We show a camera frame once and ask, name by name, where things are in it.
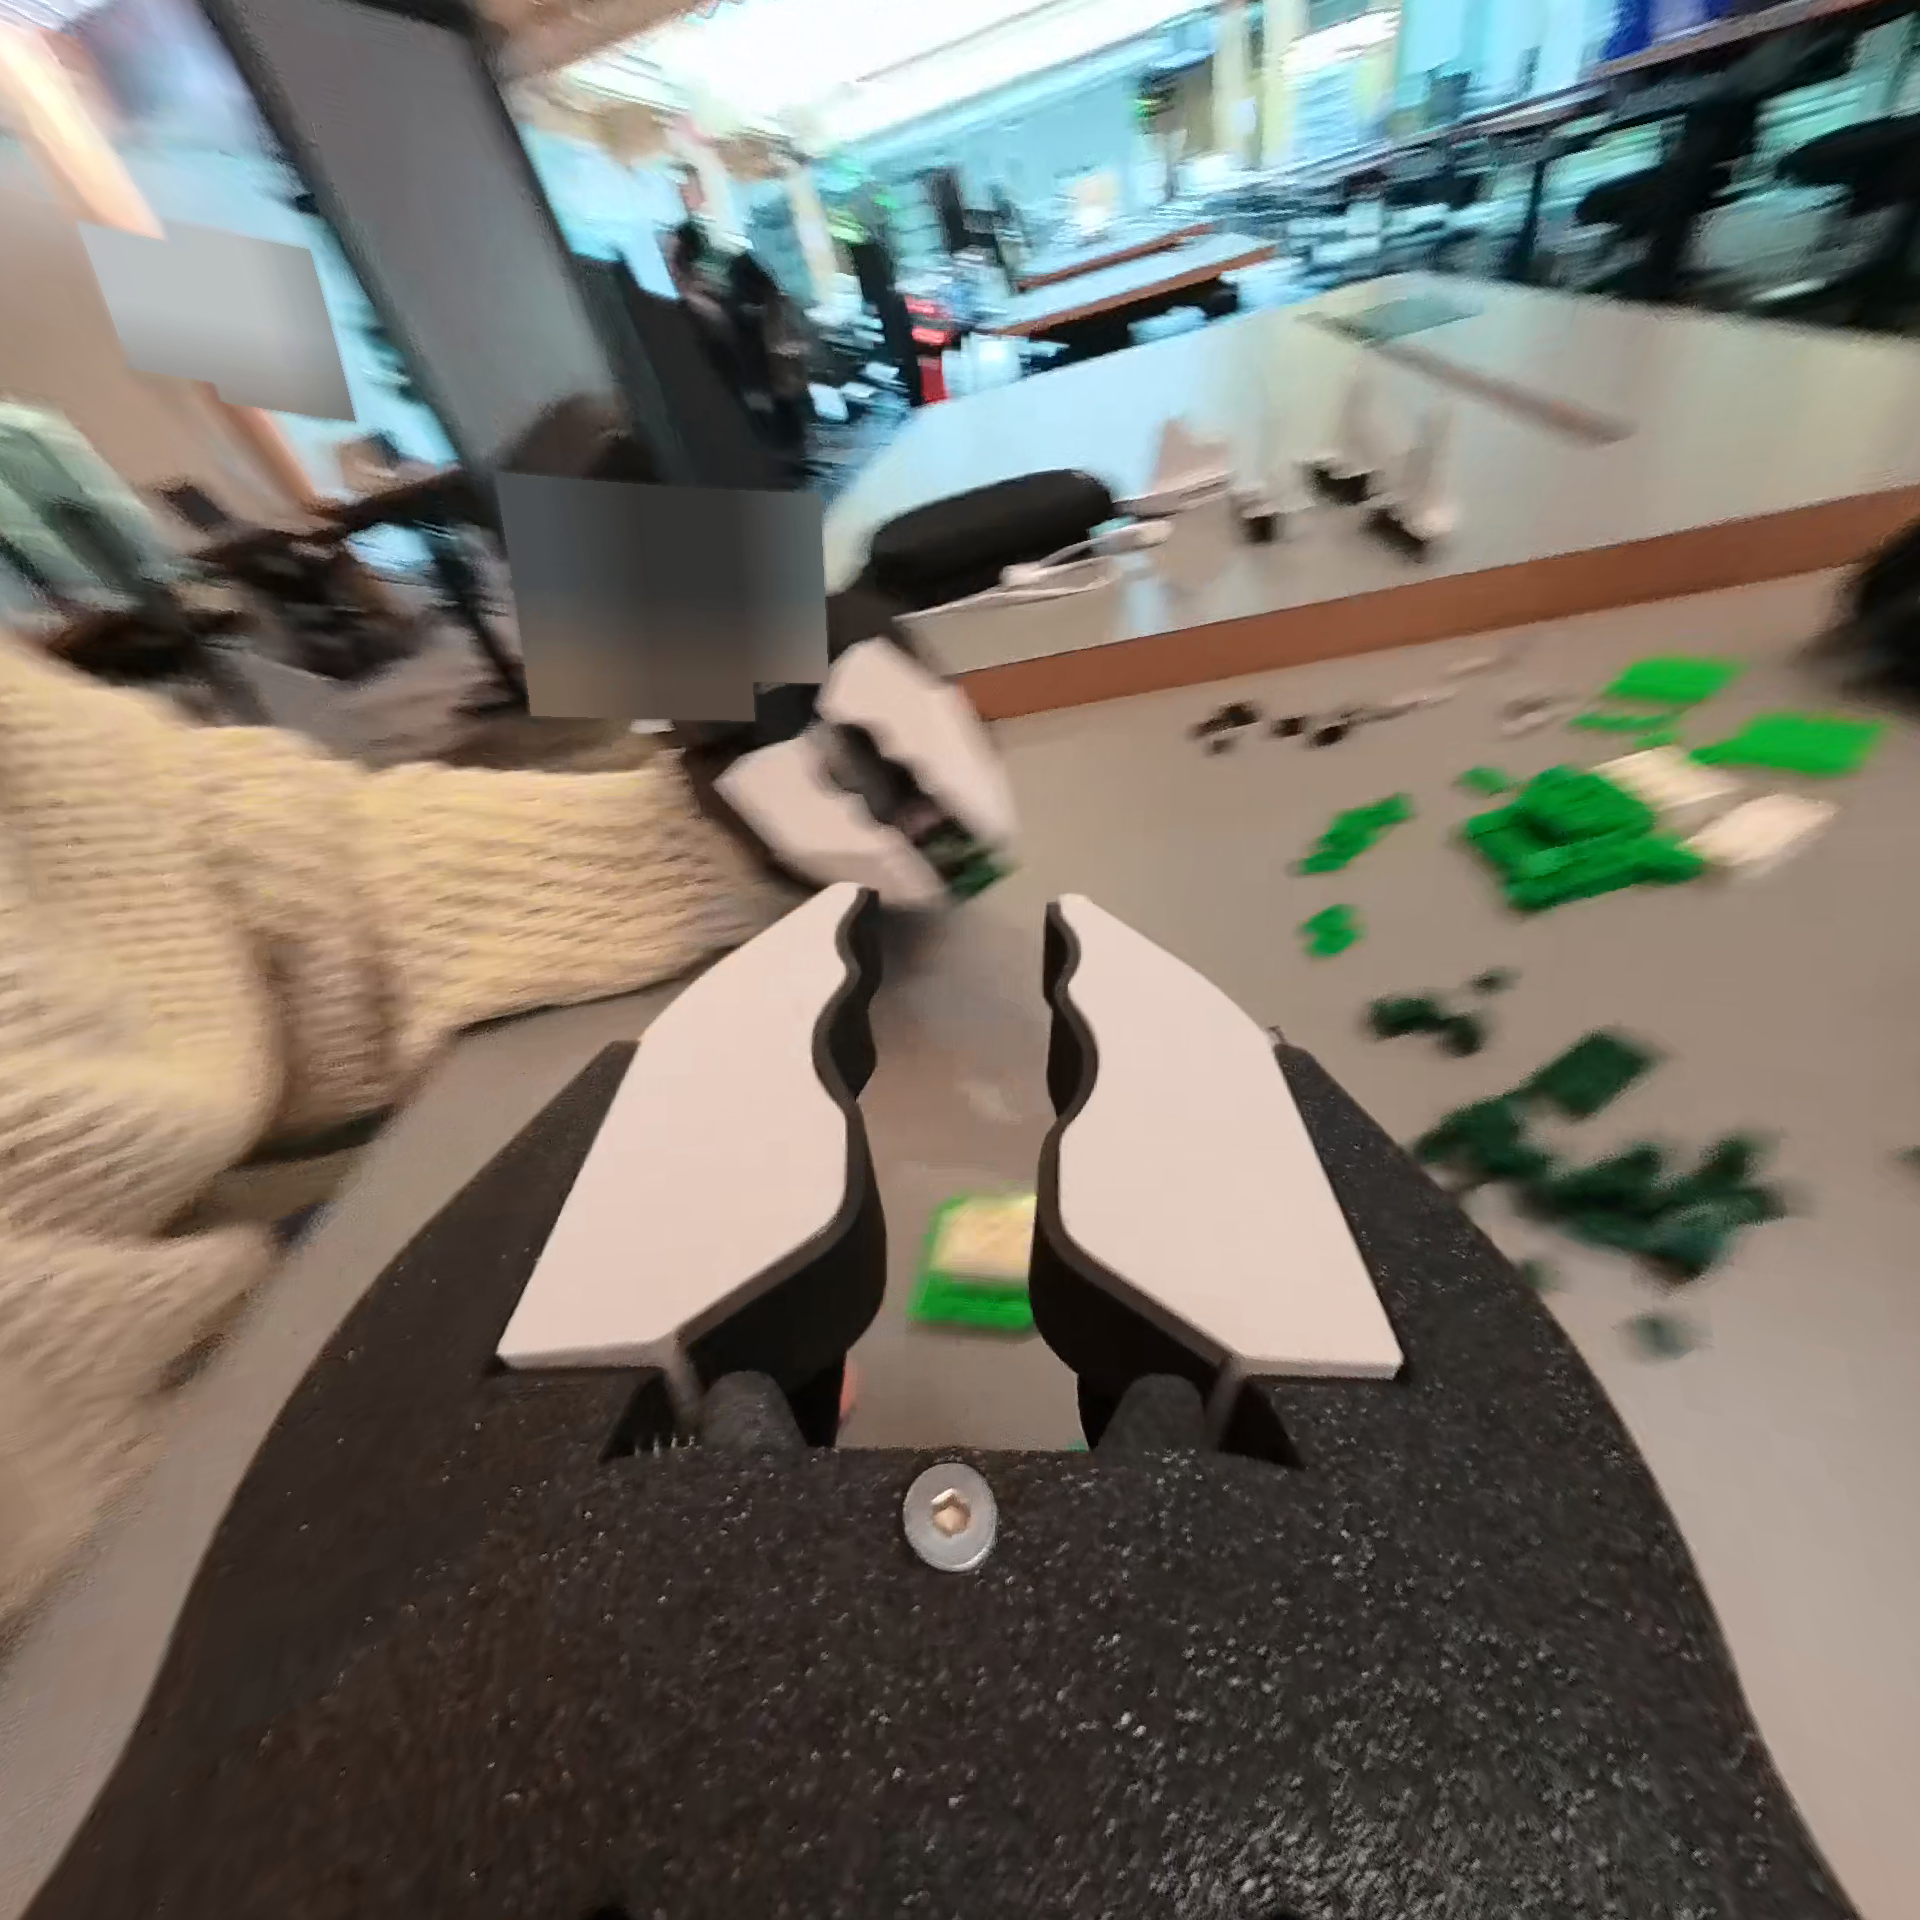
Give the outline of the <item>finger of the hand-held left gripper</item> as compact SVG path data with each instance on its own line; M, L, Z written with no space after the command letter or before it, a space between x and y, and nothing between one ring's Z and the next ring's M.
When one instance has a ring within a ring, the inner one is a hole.
M829 666L819 723L833 779L920 853L936 837L967 835L1016 867L1010 778L961 685L897 641L869 637Z
M888 907L947 905L923 853L833 779L813 736L745 752L716 775L714 793L778 867L817 890L845 883Z

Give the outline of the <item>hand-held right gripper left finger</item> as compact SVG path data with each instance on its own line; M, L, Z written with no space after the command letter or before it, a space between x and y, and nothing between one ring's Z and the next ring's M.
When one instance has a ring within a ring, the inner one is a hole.
M498 1365L807 1383L849 1355L888 1269L858 1106L875 1064L875 921L875 893L837 883L642 1031Z

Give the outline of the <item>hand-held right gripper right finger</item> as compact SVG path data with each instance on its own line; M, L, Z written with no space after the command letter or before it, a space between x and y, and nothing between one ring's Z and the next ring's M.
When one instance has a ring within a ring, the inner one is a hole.
M1083 1385L1389 1381L1404 1351L1280 1045L1088 897L1048 905L1029 1304Z

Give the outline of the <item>person's left forearm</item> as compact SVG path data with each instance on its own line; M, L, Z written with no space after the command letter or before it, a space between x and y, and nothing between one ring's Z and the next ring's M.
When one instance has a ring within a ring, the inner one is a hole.
M10 1228L167 1228L468 1027L640 993L787 898L681 756L386 773L5 648Z

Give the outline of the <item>green lego base, tan brick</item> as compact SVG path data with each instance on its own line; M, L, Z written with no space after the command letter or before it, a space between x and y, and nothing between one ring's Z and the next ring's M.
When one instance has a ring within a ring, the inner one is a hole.
M906 1320L915 1328L1032 1338L1029 1301L1039 1195L964 1192L941 1202L920 1251Z

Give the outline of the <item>scattered dark green lego pieces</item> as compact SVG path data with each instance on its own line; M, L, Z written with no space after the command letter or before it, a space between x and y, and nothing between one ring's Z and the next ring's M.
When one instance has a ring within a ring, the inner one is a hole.
M1623 1315L1634 1360L1675 1365L1709 1345L1709 1283L1767 1229L1813 1215L1781 1167L1777 1137L1735 1127L1698 1144L1671 1135L1603 1141L1600 1123L1647 1093L1669 1050L1632 1027L1588 1020L1495 1087L1412 1131L1409 1152L1447 1195L1490 1199L1552 1243L1628 1269Z

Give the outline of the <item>pile of bright green lego pieces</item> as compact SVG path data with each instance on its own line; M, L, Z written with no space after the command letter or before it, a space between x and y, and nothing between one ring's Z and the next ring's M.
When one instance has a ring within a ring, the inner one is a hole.
M1453 779L1469 810L1451 844L1522 920L1778 869L1833 826L1821 792L1863 773L1888 730L1849 711L1759 708L1692 741L1743 676L1733 657L1640 657L1586 703L1514 703L1512 731L1564 724L1617 755L1531 775L1469 765Z

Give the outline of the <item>small grey lego pieces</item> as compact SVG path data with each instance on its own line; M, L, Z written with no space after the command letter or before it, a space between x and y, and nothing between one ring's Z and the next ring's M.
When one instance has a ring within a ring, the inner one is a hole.
M1535 736L1567 724L1583 707L1583 696L1560 682L1522 676L1528 658L1530 650L1516 643L1451 658L1433 679L1370 705L1365 717L1393 723L1484 696L1493 703L1500 736Z

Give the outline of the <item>black oval case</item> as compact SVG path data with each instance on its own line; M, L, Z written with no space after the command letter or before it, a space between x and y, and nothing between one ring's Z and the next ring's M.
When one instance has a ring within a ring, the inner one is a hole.
M845 592L936 609L985 592L1117 516L1115 495L1077 468L1029 471L901 512L874 528Z

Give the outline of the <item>white earphones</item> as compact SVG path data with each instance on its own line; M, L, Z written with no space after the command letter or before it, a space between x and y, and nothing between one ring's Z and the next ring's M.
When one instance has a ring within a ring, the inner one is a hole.
M1170 535L1170 516L1121 520L1095 528L1088 540L1071 544L1043 561L1012 563L1002 572L1000 588L1003 592L1052 592L1053 588L1068 588L1068 576L1074 572L1104 578L1113 572L1113 563L1153 553Z

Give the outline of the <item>monitor on black stand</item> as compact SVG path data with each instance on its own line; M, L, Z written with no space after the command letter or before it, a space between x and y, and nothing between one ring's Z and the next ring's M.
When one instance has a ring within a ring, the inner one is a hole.
M658 377L593 314L468 4L199 9L471 473L580 400L655 481L696 481Z

